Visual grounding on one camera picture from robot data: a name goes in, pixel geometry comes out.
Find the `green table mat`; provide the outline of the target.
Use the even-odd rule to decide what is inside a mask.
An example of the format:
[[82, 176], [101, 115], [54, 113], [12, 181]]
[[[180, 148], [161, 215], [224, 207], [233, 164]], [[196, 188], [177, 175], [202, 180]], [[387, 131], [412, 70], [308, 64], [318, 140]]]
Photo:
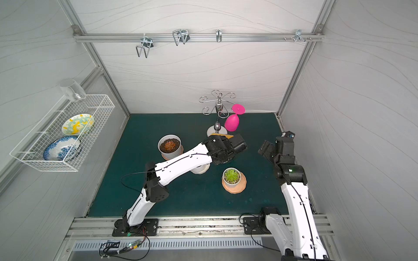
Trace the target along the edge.
[[[163, 161], [157, 144], [174, 134], [185, 151], [206, 138], [215, 116], [202, 114], [132, 114], [103, 178], [88, 215], [121, 217], [136, 201], [145, 182], [145, 165]], [[273, 165], [258, 154], [265, 140], [274, 142], [281, 134], [273, 113], [246, 113], [237, 129], [248, 145], [231, 167], [247, 178], [245, 190], [227, 192], [221, 181], [225, 165], [211, 165], [202, 175], [188, 172], [168, 185], [169, 197], [155, 204], [151, 216], [213, 216], [258, 214], [263, 207], [275, 207], [287, 214], [287, 205]]]

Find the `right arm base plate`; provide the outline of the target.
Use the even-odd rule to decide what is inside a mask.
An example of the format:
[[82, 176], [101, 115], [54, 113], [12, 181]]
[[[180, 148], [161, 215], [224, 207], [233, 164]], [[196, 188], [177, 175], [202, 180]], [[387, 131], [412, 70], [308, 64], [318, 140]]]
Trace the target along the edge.
[[259, 224], [259, 220], [254, 216], [246, 216], [241, 218], [241, 223], [246, 235], [267, 235], [270, 231]]

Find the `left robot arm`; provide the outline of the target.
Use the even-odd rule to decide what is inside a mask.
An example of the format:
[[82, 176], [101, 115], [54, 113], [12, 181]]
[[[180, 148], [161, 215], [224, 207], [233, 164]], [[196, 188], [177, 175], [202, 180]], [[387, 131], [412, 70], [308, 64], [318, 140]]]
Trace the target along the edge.
[[241, 135], [211, 135], [193, 149], [162, 163], [150, 162], [146, 180], [135, 203], [123, 215], [126, 228], [141, 225], [154, 204], [169, 196], [167, 185], [181, 175], [206, 164], [226, 164], [248, 148]]

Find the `white pot red succulent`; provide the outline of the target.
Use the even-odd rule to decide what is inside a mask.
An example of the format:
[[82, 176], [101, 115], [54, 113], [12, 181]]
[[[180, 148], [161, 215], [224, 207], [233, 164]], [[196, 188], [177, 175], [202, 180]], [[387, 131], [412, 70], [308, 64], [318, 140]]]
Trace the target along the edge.
[[157, 144], [158, 150], [162, 153], [180, 153], [184, 151], [181, 139], [173, 134], [166, 135]]

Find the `small white pot succulent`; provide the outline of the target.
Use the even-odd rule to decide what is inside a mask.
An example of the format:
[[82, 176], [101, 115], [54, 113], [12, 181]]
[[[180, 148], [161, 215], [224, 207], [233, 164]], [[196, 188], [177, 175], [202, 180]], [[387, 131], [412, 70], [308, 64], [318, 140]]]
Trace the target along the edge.
[[200, 165], [198, 167], [193, 168], [191, 172], [196, 175], [201, 175], [201, 174], [204, 174], [209, 168], [210, 168], [210, 164], [204, 164], [204, 165]]

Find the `blue white patterned plate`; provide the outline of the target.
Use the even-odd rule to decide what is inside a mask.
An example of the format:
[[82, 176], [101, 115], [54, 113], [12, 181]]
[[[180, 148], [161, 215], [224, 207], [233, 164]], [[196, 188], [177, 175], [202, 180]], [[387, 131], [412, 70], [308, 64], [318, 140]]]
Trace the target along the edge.
[[43, 159], [46, 161], [71, 161], [81, 153], [81, 141], [77, 136], [66, 136], [59, 138], [43, 152]]

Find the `white pot green succulent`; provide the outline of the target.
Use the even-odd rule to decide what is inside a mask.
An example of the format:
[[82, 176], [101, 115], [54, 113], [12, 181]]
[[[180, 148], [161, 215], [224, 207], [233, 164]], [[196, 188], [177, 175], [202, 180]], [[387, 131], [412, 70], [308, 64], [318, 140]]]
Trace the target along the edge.
[[235, 187], [241, 181], [241, 173], [233, 167], [227, 168], [223, 172], [223, 181], [228, 187]]

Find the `yellow green patterned plate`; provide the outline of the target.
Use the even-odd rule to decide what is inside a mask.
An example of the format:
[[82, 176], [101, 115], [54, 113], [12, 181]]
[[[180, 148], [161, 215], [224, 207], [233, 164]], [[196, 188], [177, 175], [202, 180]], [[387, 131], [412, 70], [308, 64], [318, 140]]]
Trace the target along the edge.
[[90, 114], [77, 114], [66, 120], [62, 126], [65, 136], [79, 136], [89, 133], [94, 126], [95, 119]]

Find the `clear glass cup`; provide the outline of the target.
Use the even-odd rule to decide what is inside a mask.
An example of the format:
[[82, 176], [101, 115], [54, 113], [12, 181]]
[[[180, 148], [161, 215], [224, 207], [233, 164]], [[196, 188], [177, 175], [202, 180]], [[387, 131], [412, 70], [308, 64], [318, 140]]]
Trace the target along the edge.
[[65, 97], [71, 102], [84, 101], [87, 98], [85, 90], [74, 79], [60, 81], [59, 87]]

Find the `terracotta saucer back left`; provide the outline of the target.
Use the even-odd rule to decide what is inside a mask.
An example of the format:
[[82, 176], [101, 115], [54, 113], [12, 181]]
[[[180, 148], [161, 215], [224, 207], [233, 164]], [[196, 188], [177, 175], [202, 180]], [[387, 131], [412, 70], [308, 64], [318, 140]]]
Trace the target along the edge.
[[166, 161], [172, 160], [172, 159], [174, 159], [174, 158], [176, 158], [176, 157], [178, 157], [180, 155], [182, 155], [182, 152], [180, 152], [180, 153], [162, 153], [162, 157]]

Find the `metal hook right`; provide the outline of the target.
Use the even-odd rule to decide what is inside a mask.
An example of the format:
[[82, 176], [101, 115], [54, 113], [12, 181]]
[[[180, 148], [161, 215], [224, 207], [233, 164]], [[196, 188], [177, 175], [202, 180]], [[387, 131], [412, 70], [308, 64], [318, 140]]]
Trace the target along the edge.
[[293, 42], [310, 42], [312, 41], [311, 37], [304, 37], [301, 30], [297, 30], [294, 36], [290, 38], [283, 37], [284, 41], [293, 41]]

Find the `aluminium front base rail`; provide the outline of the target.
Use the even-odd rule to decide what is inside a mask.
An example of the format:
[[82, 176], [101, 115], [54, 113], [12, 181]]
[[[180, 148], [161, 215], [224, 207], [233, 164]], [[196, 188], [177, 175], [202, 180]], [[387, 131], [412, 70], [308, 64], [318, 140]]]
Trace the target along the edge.
[[[241, 218], [233, 216], [162, 216], [158, 217], [157, 238], [214, 238], [241, 237], [244, 234]], [[75, 218], [65, 240], [111, 239], [118, 217]]]

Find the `metal double hook left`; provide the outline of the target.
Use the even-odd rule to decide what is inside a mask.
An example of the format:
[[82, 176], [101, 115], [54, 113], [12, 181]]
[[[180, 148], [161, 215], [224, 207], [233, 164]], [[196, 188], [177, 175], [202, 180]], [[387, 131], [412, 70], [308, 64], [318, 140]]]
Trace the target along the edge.
[[138, 57], [141, 57], [143, 54], [145, 58], [148, 58], [151, 48], [153, 48], [153, 40], [147, 37], [146, 34], [143, 34], [140, 44], [136, 46]]

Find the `aluminium wall rail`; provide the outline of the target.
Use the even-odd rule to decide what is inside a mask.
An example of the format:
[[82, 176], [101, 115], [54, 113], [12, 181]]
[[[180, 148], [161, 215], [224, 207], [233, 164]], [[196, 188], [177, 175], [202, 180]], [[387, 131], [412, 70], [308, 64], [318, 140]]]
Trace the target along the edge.
[[[224, 33], [222, 32], [222, 43], [224, 42], [293, 42], [284, 41], [283, 37], [290, 38], [295, 33]], [[311, 37], [311, 42], [323, 41], [325, 35], [315, 33], [302, 33], [304, 37]], [[172, 33], [149, 33], [147, 37], [153, 40], [153, 43], [174, 43]], [[216, 33], [189, 33], [188, 43], [207, 43], [216, 42]], [[143, 34], [81, 34], [74, 35], [76, 42], [80, 43], [111, 43], [111, 42], [129, 42], [139, 43]]]

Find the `pink wine glass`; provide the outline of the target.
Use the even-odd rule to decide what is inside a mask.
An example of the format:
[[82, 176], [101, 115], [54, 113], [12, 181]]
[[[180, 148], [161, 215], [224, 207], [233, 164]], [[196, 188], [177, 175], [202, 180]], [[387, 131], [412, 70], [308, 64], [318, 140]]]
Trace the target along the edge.
[[246, 112], [246, 109], [241, 104], [234, 104], [232, 106], [233, 114], [228, 116], [224, 127], [228, 132], [234, 132], [239, 126], [239, 116]]

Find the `small metal hook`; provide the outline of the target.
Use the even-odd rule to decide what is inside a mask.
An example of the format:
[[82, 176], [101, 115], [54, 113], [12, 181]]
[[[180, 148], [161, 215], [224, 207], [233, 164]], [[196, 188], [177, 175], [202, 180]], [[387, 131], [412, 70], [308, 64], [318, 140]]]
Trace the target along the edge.
[[216, 30], [216, 42], [222, 42], [222, 31], [220, 29]]

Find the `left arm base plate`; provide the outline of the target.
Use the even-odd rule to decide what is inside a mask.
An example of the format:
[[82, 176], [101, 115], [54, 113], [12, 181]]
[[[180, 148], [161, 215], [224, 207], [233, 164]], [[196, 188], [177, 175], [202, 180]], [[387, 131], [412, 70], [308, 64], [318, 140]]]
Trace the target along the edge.
[[119, 219], [114, 223], [113, 237], [155, 236], [158, 229], [158, 219], [145, 219], [140, 225], [129, 226], [127, 220]]

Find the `yellow watering can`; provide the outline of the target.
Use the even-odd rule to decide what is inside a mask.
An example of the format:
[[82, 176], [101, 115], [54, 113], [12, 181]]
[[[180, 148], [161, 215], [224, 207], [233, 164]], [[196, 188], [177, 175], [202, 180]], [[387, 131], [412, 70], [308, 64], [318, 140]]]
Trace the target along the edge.
[[234, 136], [230, 134], [220, 134], [220, 133], [211, 133], [209, 136], [220, 136], [220, 137], [226, 137], [227, 139], [231, 139]]

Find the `silver glass hanger stand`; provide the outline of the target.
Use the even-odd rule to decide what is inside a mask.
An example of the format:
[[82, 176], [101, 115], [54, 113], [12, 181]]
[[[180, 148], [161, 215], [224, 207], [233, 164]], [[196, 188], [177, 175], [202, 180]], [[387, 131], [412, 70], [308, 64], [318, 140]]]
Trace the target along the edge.
[[221, 124], [221, 119], [226, 119], [228, 116], [230, 116], [230, 112], [226, 108], [225, 103], [234, 105], [234, 103], [230, 100], [235, 99], [236, 94], [233, 92], [228, 92], [224, 95], [220, 90], [212, 90], [211, 95], [214, 97], [212, 100], [210, 100], [207, 96], [201, 96], [199, 98], [200, 103], [214, 103], [213, 107], [205, 106], [202, 109], [203, 115], [210, 115], [213, 113], [216, 114], [216, 121], [213, 126], [207, 129], [206, 135], [209, 137], [211, 133], [228, 134], [226, 128]]

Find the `metal double hook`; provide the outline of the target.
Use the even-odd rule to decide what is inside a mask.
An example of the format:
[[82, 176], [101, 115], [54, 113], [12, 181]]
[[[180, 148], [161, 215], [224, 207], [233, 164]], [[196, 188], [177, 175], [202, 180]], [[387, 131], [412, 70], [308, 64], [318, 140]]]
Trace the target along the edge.
[[143, 34], [140, 44], [136, 46], [138, 57], [141, 57], [143, 54], [145, 58], [148, 58], [151, 48], [153, 48], [153, 40], [147, 37], [146, 34]]
[[185, 45], [186, 42], [190, 40], [189, 32], [186, 29], [174, 30], [172, 32], [172, 36], [174, 38], [176, 46], [178, 46], [179, 43], [183, 43]]

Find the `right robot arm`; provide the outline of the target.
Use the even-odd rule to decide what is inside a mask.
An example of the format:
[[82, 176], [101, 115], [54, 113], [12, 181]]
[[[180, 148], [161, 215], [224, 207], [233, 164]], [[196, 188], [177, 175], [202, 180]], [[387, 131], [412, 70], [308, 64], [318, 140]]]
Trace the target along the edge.
[[283, 132], [275, 142], [265, 141], [258, 153], [273, 165], [284, 195], [292, 230], [274, 208], [263, 208], [259, 224], [273, 236], [282, 261], [329, 261], [317, 231], [310, 207], [308, 181], [304, 168], [296, 163], [295, 134]]

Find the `metal double hook middle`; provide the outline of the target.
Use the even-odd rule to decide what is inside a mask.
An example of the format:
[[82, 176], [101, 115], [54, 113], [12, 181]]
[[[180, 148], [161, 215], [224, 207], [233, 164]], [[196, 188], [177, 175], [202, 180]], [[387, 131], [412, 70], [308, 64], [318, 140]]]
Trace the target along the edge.
[[185, 45], [186, 42], [190, 40], [189, 32], [186, 29], [174, 30], [172, 32], [172, 36], [174, 38], [176, 46], [178, 46], [179, 43], [183, 43]]

